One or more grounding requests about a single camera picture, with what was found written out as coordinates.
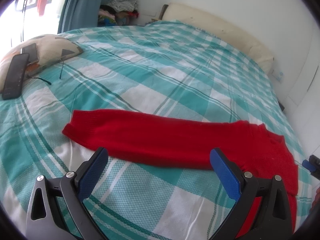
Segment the black phone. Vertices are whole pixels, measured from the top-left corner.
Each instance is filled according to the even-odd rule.
[[[23,77],[28,62],[28,53],[13,56],[9,65],[7,77],[4,81],[4,89],[2,92],[3,100],[17,98],[21,95]]]
[[[29,53],[29,64],[37,63],[39,61],[38,52],[37,52],[37,44],[32,43],[26,47],[21,48],[21,54]]]

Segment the cream headboard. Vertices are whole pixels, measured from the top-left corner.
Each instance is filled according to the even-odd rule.
[[[170,3],[162,20],[179,20],[212,33],[252,58],[268,74],[274,57],[260,41],[227,21],[210,13],[179,3]]]

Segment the pile of clothes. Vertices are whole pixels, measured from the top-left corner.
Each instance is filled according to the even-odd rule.
[[[100,5],[98,26],[128,25],[130,18],[138,18],[137,0],[110,0]]]

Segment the teal and white plaid sheet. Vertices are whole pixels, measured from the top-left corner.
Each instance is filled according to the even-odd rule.
[[[40,75],[51,86],[28,80],[22,97],[0,101],[0,200],[20,230],[25,231],[36,177],[61,177],[93,153],[61,133],[75,109],[265,123],[285,136],[299,166],[296,225],[308,215],[311,180],[301,166],[305,156],[270,80],[246,55],[178,21],[80,29],[62,36],[84,53],[65,61],[61,80],[59,63]],[[156,168],[114,158],[85,200],[111,240],[208,239],[233,204],[213,171]],[[65,208],[63,214],[76,234]]]

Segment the red sweater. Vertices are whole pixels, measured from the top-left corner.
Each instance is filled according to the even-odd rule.
[[[269,132],[264,124],[196,122],[112,109],[75,110],[62,133],[91,150],[102,146],[110,156],[161,167],[210,170],[210,151],[219,147],[242,171],[266,179],[276,174],[282,177],[294,229],[298,167],[284,136]]]

